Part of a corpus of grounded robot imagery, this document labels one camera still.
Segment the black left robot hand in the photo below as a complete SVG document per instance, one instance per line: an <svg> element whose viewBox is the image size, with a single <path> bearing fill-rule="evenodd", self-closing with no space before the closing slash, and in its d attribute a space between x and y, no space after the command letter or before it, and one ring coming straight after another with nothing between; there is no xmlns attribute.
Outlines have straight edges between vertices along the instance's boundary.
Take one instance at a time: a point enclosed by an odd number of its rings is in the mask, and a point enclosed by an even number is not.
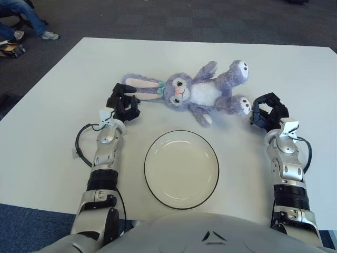
<svg viewBox="0 0 337 253"><path fill-rule="evenodd" d="M135 87L116 83L113 93L106 103L108 108L114 109L114 119L122 122L131 121L140 115L140 110L138 109L140 100L136 98L135 93Z"/></svg>

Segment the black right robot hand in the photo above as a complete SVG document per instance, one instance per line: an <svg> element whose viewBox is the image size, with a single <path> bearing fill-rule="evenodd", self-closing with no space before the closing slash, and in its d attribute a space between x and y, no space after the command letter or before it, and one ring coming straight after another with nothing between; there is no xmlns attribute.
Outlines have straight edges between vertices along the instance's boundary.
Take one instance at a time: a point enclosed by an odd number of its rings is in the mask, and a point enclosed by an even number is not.
<svg viewBox="0 0 337 253"><path fill-rule="evenodd" d="M260 108L260 104L266 104L271 107L270 113ZM288 118L289 112L287 107L280 102L280 98L273 92L256 98L252 105L252 115L250 116L250 124L256 125L267 132L280 129L280 119Z"/></svg>

